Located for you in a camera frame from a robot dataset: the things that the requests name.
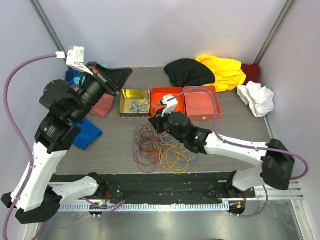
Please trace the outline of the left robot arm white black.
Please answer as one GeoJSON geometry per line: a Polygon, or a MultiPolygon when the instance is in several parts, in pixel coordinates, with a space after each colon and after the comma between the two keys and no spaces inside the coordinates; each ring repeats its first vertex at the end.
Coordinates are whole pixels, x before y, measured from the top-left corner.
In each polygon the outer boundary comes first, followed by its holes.
{"type": "Polygon", "coordinates": [[[59,162],[81,132],[80,124],[104,95],[119,95],[133,72],[129,67],[106,68],[96,62],[89,62],[87,67],[78,90],[64,80],[54,80],[39,100],[48,114],[35,134],[33,164],[16,189],[1,197],[6,207],[17,209],[15,217],[21,224],[44,223],[62,205],[89,196],[100,200],[106,195],[107,183],[95,172],[62,187],[49,185],[59,162]]]}

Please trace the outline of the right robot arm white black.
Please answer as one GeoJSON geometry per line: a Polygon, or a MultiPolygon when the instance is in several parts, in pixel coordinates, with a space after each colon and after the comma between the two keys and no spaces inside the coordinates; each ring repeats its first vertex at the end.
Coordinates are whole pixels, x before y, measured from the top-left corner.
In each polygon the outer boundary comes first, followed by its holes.
{"type": "Polygon", "coordinates": [[[236,170],[226,184],[226,193],[233,198],[257,186],[268,185],[285,191],[289,188],[295,159],[281,141],[249,142],[219,135],[209,129],[194,126],[181,112],[162,114],[148,120],[158,134],[167,133],[190,152],[219,155],[252,165],[248,170],[236,170]]]}

